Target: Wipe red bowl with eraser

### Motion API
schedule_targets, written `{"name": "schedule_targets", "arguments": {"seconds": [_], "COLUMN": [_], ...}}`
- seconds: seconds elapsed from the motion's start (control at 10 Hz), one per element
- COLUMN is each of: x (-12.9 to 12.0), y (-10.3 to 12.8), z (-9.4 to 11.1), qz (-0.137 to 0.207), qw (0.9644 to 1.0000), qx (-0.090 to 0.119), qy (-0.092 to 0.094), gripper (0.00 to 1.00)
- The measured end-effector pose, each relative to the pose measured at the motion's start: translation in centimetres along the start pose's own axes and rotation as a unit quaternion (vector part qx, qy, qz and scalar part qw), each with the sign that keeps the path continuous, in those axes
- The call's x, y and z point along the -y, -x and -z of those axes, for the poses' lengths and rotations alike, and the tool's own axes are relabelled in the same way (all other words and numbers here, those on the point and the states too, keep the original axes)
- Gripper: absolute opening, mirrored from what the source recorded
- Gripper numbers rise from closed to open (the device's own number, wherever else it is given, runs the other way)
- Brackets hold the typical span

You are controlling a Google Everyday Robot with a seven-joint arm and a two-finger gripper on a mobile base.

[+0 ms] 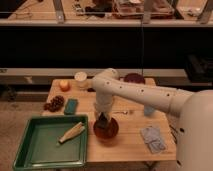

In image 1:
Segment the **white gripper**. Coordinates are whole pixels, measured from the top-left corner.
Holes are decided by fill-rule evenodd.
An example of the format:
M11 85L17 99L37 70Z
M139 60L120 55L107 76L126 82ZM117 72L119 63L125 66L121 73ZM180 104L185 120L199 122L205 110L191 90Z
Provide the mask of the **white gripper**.
M111 119L110 112L112 110L112 105L113 105L112 102L107 103L107 104L101 104L98 102L94 103L94 108L95 108L94 115L95 115L95 118L98 119L98 123L101 123L101 121L102 121L101 114L104 114L104 119L103 119L104 124L108 124L108 120Z

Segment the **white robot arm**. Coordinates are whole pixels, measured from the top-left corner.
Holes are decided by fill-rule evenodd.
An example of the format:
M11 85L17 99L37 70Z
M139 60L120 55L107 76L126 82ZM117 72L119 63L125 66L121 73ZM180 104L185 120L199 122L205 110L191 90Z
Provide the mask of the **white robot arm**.
M179 115L176 171L213 171L213 90L182 89L128 83L108 68L92 78L97 113L109 112L113 96L123 97L161 112Z

